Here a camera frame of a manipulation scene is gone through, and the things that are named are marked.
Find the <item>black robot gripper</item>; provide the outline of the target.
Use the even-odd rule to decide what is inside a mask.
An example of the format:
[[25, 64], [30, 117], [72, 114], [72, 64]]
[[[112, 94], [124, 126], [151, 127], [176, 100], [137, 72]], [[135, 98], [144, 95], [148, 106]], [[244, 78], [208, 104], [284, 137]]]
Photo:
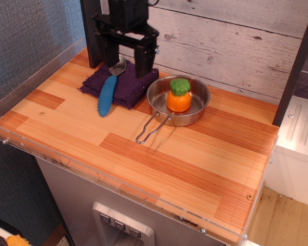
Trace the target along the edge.
[[111, 68], [119, 60], [119, 45], [134, 49], [136, 78], [152, 71], [159, 50], [159, 32], [150, 26], [149, 1], [100, 1], [101, 11], [92, 18], [95, 21], [95, 38], [102, 62]]

